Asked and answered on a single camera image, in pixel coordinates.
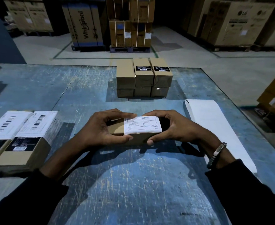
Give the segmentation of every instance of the worktable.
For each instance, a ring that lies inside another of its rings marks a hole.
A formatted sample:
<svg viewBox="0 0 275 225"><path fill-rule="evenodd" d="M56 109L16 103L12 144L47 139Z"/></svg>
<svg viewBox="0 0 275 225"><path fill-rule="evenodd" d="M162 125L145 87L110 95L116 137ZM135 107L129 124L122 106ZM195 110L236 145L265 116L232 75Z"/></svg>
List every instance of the worktable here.
<svg viewBox="0 0 275 225"><path fill-rule="evenodd" d="M275 149L201 70L171 68L168 96L117 98L116 68L0 64L0 117L7 110L57 110L64 122L49 156L96 111L118 108L139 116L153 109L186 114L184 99L212 99L275 193ZM205 172L203 157L181 143L105 147L85 157L64 181L67 195L49 224L228 224ZM0 178L0 200L22 178Z"/></svg>

